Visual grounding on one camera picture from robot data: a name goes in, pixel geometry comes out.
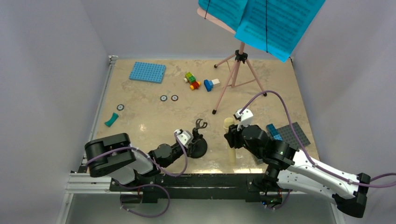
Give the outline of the beige toy microphone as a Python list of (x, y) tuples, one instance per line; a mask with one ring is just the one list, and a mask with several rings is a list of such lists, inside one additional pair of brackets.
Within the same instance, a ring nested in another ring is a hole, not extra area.
[[(234, 119), (233, 118), (225, 118), (224, 119), (224, 124), (223, 124), (223, 128), (225, 130), (225, 134), (228, 133), (229, 127), (231, 125), (234, 125)], [(229, 157), (229, 161), (231, 164), (235, 164), (236, 163), (236, 150), (235, 148), (232, 148), (229, 146), (229, 143), (227, 143), (227, 151), (228, 151), (228, 157)]]

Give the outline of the pink music stand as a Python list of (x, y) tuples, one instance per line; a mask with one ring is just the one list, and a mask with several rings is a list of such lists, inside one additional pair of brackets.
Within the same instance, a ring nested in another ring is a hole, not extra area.
[[(229, 27), (228, 25), (226, 25), (224, 22), (222, 22), (221, 20), (217, 19), (213, 15), (209, 14), (206, 10), (202, 9), (201, 7), (199, 7), (197, 9), (197, 13), (198, 13), (198, 15), (203, 17), (204, 19), (207, 19), (207, 20), (211, 21), (212, 23), (222, 27), (223, 29), (231, 32), (232, 34), (236, 34), (236, 32), (231, 27)], [(228, 62), (228, 60), (233, 59), (233, 58), (235, 59), (234, 64), (233, 64), (232, 68), (230, 69), (229, 75), (228, 75), (228, 77), (226, 79), (226, 82), (225, 82), (225, 84), (224, 84), (224, 86), (222, 88), (222, 92), (221, 92), (221, 94), (219, 96), (219, 99), (218, 99), (218, 101), (217, 101), (217, 103), (216, 103), (216, 105), (215, 105), (215, 107), (214, 107), (214, 109), (212, 111), (212, 114), (216, 114), (217, 113), (218, 107), (220, 105), (220, 102), (221, 102), (224, 94), (225, 94), (225, 91), (226, 91), (227, 87), (235, 88), (235, 87), (242, 86), (242, 85), (245, 85), (245, 84), (248, 84), (248, 83), (256, 81), (257, 84), (259, 85), (261, 91), (264, 91), (264, 87), (261, 84), (261, 82), (260, 82), (260, 80), (259, 80), (259, 78), (258, 78), (258, 76), (257, 76), (257, 74), (256, 74), (256, 72), (255, 72), (250, 60), (248, 59), (247, 53), (244, 51), (245, 45), (246, 44), (244, 42), (240, 42), (240, 47), (239, 47), (238, 50), (235, 50), (235, 52), (233, 54), (231, 54), (229, 57), (225, 58), (224, 60), (220, 61), (219, 63), (214, 64), (214, 68), (218, 68), (223, 63)], [(237, 76), (239, 74), (239, 68), (240, 68), (241, 64), (247, 64), (247, 66), (249, 67), (254, 79), (250, 80), (250, 81), (247, 81), (245, 83), (235, 84), (236, 80), (237, 80)]]

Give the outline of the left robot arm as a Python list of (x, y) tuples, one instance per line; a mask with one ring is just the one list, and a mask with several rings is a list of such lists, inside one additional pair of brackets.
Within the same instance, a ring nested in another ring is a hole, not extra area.
[(92, 140), (85, 144), (90, 176), (109, 176), (126, 190), (133, 191), (139, 186), (137, 175), (153, 176), (182, 156), (197, 159), (206, 154), (207, 142), (203, 135), (182, 129), (177, 129), (174, 135), (175, 144), (160, 144), (148, 153), (132, 147), (126, 133)]

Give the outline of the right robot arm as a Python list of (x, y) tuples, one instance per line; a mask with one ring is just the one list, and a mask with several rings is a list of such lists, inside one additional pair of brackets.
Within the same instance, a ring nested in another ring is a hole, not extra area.
[(356, 218), (363, 217), (369, 175), (350, 174), (307, 157), (301, 149), (269, 137), (258, 125), (241, 129), (230, 125), (224, 137), (231, 148), (243, 147), (267, 164), (259, 182), (264, 188), (273, 190), (279, 187), (321, 196), (341, 212)]

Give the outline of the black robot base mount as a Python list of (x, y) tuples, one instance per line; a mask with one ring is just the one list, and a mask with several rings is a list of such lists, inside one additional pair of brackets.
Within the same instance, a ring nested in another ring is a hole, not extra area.
[(243, 200), (260, 202), (269, 208), (280, 206), (288, 198), (288, 190), (274, 183), (264, 183), (262, 174), (184, 174), (172, 177), (157, 174), (138, 175), (135, 182), (122, 185), (114, 179), (111, 192), (126, 195), (126, 203), (156, 203), (158, 199)]

